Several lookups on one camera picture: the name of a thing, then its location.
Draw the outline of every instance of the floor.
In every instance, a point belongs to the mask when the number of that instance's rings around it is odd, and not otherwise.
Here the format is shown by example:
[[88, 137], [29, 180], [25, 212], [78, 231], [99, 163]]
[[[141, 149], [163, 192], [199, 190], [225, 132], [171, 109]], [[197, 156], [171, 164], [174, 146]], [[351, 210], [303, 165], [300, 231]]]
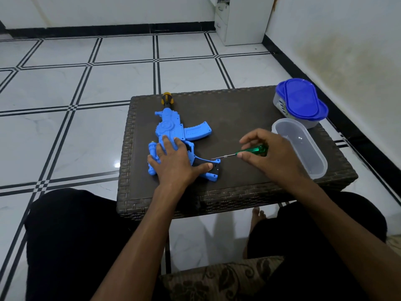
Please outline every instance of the floor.
[[[288, 78], [262, 44], [223, 46], [215, 32], [0, 40], [0, 301], [24, 299], [22, 219], [41, 193], [75, 187], [116, 199], [131, 96]], [[389, 234], [401, 233], [398, 198], [329, 121], [322, 125], [359, 175], [346, 190], [382, 211]], [[262, 209], [274, 216], [278, 208]], [[250, 219], [245, 209], [173, 220], [171, 270], [240, 259]]]

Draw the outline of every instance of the person's left hand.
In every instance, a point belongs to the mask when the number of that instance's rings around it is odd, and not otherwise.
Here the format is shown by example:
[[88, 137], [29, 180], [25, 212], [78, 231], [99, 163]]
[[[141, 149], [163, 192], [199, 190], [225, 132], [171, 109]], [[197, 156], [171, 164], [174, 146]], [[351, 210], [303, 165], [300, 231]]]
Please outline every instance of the person's left hand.
[[148, 163], [156, 171], [160, 186], [173, 187], [184, 192], [200, 174], [211, 170], [213, 164], [206, 163], [192, 167], [185, 144], [177, 137], [174, 137], [174, 142], [178, 146], [177, 151], [174, 150], [168, 137], [163, 135], [164, 148], [167, 154], [164, 153], [162, 146], [158, 143], [156, 153], [160, 159], [160, 164], [151, 155], [148, 155]]

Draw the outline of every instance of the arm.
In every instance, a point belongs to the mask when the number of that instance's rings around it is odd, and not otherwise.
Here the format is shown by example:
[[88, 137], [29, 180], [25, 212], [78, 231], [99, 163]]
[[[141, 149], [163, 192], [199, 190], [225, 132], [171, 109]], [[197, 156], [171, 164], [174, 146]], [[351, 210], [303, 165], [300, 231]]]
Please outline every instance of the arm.
[[148, 162], [158, 174], [160, 185], [153, 194], [143, 220], [103, 279], [92, 301], [151, 299], [175, 207], [186, 187], [212, 167], [211, 164], [192, 167], [186, 146], [178, 138], [174, 141], [178, 146], [177, 151], [163, 136], [167, 154], [160, 144], [157, 145], [160, 164], [148, 156]]
[[399, 300], [401, 257], [348, 216], [309, 178], [289, 141], [256, 129], [240, 142], [242, 149], [260, 142], [269, 146], [266, 157], [249, 152], [238, 153], [238, 157], [258, 167], [303, 204], [372, 300]]

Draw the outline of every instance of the forearm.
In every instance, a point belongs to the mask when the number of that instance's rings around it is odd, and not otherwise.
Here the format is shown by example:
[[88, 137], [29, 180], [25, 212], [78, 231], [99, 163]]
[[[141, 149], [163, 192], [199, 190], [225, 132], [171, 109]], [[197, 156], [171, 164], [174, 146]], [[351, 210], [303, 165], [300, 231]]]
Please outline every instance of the forearm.
[[92, 301], [150, 300], [180, 190], [159, 186], [138, 228]]
[[398, 300], [401, 258], [354, 221], [315, 183], [303, 184], [294, 196], [372, 300]]

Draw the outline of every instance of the person's right arm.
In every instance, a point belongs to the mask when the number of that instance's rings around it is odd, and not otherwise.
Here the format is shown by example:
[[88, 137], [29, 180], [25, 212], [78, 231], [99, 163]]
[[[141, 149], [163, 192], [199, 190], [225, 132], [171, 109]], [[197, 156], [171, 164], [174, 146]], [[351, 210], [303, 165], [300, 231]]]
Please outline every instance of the person's right arm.
[[246, 134], [242, 149], [268, 145], [266, 157], [238, 157], [263, 171], [307, 209], [322, 233], [372, 300], [400, 300], [401, 257], [354, 221], [306, 173], [290, 142], [263, 129]]

